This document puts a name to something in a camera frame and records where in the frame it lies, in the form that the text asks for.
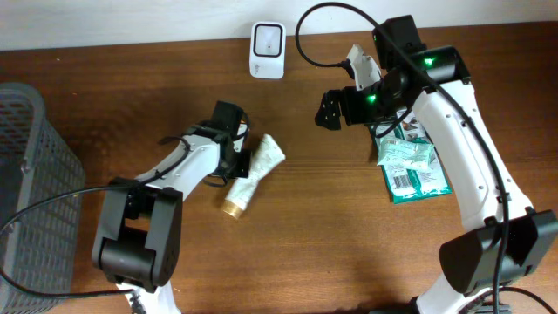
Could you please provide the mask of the white cream tube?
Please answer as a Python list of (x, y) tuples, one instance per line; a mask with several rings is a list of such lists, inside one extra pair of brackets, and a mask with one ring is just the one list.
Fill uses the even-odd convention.
[(286, 160), (286, 155), (269, 134), (264, 134), (250, 164), (247, 178), (235, 181), (223, 203), (222, 210), (239, 219), (248, 207), (259, 182), (276, 166)]

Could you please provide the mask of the light green wipes packet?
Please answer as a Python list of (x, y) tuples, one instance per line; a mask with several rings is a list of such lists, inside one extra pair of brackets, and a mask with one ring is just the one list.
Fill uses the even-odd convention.
[(379, 142), (378, 165), (426, 171), (431, 164), (434, 145), (385, 136)]

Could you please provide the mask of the green 3M gloves package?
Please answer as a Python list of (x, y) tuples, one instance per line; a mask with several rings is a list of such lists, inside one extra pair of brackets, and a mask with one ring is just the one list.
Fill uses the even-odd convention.
[[(393, 136), (410, 142), (432, 144), (425, 129), (413, 113), (405, 115), (405, 112), (400, 110), (396, 113), (396, 116), (398, 118), (404, 117), (404, 119), (393, 130), (389, 130), (390, 121), (381, 123), (378, 126), (369, 127), (371, 137), (377, 149), (379, 148), (380, 140), (385, 136)], [(394, 166), (380, 167), (388, 191), (391, 194), (391, 200), (395, 204), (449, 195), (452, 192), (449, 180), (446, 177), (435, 148), (431, 164), (426, 171), (414, 171)]]

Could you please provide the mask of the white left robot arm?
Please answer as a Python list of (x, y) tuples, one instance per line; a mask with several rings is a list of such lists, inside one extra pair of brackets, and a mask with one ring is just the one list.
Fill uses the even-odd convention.
[(178, 264), (182, 205), (199, 183), (223, 188), (248, 176), (248, 115), (216, 103), (210, 119), (162, 144), (177, 147), (135, 179), (115, 178), (105, 194), (92, 264), (115, 283), (134, 313), (176, 313), (170, 278)]

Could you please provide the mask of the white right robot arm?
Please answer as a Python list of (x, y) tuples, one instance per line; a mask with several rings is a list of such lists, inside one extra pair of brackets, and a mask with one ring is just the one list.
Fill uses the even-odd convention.
[(354, 85), (326, 92), (317, 125), (379, 126), (413, 114), (426, 130), (457, 196), (465, 233), (439, 249), (441, 275), (403, 313), (500, 313), (502, 291), (532, 274), (557, 236), (507, 171), (480, 116), (458, 51), (428, 48), (411, 16), (373, 26), (378, 60), (354, 49), (341, 62)]

